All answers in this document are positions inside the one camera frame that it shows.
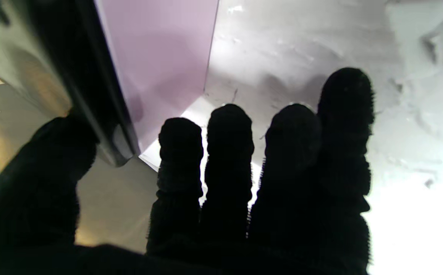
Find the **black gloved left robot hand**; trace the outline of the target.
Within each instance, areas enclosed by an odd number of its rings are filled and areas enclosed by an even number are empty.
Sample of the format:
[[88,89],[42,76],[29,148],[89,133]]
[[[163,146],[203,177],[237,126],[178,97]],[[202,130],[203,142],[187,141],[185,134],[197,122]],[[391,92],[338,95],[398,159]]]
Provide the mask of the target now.
[[318,111],[291,104],[265,134],[265,162],[251,208],[252,122],[242,108],[215,109],[202,129],[166,120],[162,162],[144,254],[75,242],[76,187],[97,137],[82,116],[46,123],[0,173],[0,275],[366,275],[370,232],[367,143],[375,120],[370,79],[331,74]]

